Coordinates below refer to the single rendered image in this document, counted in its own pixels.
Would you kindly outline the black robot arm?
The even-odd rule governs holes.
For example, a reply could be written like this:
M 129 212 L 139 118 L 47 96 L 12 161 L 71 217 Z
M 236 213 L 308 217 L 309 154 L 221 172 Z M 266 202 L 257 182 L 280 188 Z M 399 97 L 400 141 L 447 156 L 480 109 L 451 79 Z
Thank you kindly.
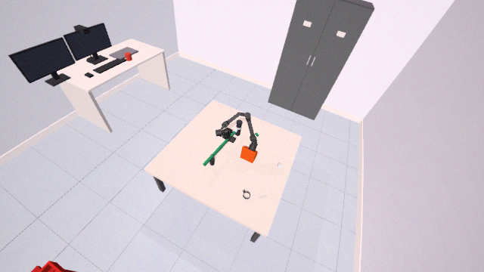
M 216 137 L 217 136 L 221 136 L 222 133 L 224 135 L 228 135 L 229 132 L 230 132 L 230 134 L 231 134 L 233 132 L 233 130 L 230 129 L 230 128 L 226 128 L 226 127 L 232 121 L 234 121 L 238 116 L 245 116 L 245 118 L 247 120 L 247 123 L 248 123 L 248 126 L 249 126 L 249 130 L 250 130 L 250 141 L 252 141 L 252 143 L 250 144 L 250 146 L 249 146 L 248 149 L 249 150 L 252 150 L 252 151 L 255 151 L 256 150 L 256 147 L 258 146 L 258 144 L 257 144 L 256 136 L 254 135 L 254 131 L 253 131 L 253 126 L 252 126 L 252 122 L 251 122 L 251 115 L 250 115 L 250 113 L 241 113 L 241 112 L 238 112 L 237 114 L 235 114 L 234 116 L 232 116 L 229 120 L 223 122 L 221 129 L 216 130 Z

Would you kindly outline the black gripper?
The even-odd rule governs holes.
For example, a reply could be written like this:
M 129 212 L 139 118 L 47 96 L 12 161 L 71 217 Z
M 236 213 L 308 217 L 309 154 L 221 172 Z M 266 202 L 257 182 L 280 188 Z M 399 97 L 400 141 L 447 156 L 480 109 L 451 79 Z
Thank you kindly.
M 221 135 L 221 136 L 219 136 L 219 137 L 222 137 L 222 138 L 224 138 L 224 139 L 228 139 L 228 141 L 230 141 L 230 142 L 232 142 L 232 143 L 234 143 L 234 141 L 236 140 L 236 138 L 235 138 L 235 137 L 230 136 L 230 132 L 229 132 L 229 134 L 228 134 L 228 135 L 224 135 L 224 134 L 222 133 L 222 135 Z

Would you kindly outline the green cylindrical rod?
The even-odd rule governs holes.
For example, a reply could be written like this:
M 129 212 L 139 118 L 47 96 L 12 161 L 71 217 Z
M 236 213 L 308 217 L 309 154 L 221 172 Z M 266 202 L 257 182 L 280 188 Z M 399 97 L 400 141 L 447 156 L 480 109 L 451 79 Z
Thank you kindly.
M 233 131 L 230 136 L 234 136 L 236 132 Z M 203 163 L 203 166 L 206 166 L 210 160 L 227 144 L 228 139 L 225 139 L 222 144 L 210 155 L 210 157 Z

